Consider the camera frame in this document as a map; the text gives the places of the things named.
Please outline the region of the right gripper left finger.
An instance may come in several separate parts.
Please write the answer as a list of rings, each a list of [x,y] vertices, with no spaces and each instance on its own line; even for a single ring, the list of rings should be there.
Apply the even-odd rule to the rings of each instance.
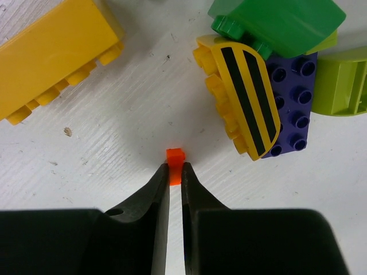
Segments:
[[[98,209],[1,212],[2,274],[164,274],[169,168]]]

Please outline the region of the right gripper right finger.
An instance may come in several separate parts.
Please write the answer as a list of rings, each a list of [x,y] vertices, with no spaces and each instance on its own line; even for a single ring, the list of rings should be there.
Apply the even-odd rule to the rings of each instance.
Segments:
[[[233,210],[182,170],[187,274],[342,274],[343,256],[326,218],[310,209]]]

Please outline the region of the small orange lego piece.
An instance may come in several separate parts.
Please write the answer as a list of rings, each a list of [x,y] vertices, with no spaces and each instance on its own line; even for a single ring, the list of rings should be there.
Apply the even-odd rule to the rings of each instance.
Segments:
[[[181,148],[172,148],[166,150],[166,158],[169,166],[169,184],[171,186],[181,184],[182,168],[186,154]]]

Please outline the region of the yellow long lego brick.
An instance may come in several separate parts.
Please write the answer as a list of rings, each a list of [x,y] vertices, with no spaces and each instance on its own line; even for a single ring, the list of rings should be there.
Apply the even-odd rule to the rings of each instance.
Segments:
[[[117,59],[123,36],[106,1],[62,1],[1,45],[1,119],[22,122]]]

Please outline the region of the yellow striped curved lego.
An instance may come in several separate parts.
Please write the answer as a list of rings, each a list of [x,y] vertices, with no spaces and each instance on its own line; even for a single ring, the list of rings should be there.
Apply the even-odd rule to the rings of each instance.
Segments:
[[[218,35],[196,39],[193,56],[238,153],[256,161],[275,145],[280,117],[265,61],[250,46]]]

